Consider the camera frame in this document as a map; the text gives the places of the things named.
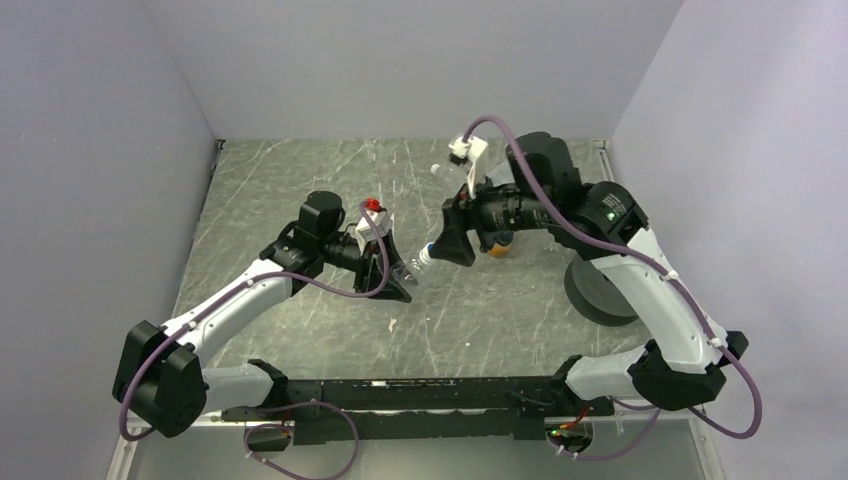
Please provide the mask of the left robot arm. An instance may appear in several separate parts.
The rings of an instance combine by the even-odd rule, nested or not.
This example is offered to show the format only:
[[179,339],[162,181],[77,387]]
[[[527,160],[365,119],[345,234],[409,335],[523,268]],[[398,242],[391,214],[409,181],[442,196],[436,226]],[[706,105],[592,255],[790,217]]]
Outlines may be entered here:
[[261,360],[232,368],[207,364],[251,322],[308,285],[347,298],[409,302],[392,276],[400,260],[393,215],[375,198],[358,209],[361,218],[349,231],[337,194],[310,193],[297,219],[235,280],[159,326],[133,326],[112,387],[121,437],[172,438],[203,414],[230,407],[248,407],[264,420],[279,417],[289,400],[281,371]]

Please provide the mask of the clear crushed plastic bottle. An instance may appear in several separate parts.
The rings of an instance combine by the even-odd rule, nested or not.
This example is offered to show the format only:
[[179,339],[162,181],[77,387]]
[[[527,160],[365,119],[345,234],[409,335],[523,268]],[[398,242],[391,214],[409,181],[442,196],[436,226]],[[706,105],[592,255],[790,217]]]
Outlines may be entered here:
[[396,273],[405,281],[405,287],[423,287],[429,279],[433,264],[422,265],[418,259],[418,254],[407,261],[398,262],[392,268],[392,273]]

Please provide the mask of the orange juice bottle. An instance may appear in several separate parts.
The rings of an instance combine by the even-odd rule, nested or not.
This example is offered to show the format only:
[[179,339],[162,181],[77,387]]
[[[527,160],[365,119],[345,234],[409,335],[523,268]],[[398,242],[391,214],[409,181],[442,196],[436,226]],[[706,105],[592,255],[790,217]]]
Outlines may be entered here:
[[499,232],[493,236],[492,246],[487,253],[492,257],[503,257],[511,251],[513,243],[513,232]]

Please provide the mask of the short clear plastic bottle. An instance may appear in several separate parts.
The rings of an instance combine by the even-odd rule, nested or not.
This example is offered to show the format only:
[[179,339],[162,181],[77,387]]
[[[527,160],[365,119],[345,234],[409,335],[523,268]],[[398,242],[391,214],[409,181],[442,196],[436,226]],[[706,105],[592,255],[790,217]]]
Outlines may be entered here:
[[432,164],[430,173],[436,178],[442,192],[453,197],[466,183],[466,171],[451,162]]

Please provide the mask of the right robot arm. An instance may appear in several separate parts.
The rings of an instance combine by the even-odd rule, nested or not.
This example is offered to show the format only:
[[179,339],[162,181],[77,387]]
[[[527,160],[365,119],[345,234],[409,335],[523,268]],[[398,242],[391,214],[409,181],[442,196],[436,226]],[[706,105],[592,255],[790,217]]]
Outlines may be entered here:
[[611,181],[583,181],[566,142],[546,132],[506,148],[510,183],[494,185],[482,173],[486,152],[477,137],[450,143],[448,162],[466,179],[443,203],[431,257],[469,267],[500,232],[546,230],[606,278],[651,333],[644,346],[624,353],[570,357],[552,379],[555,409],[574,415],[610,396],[640,396],[670,411],[713,401],[726,382],[728,355],[742,354],[747,339],[685,300],[632,195]]

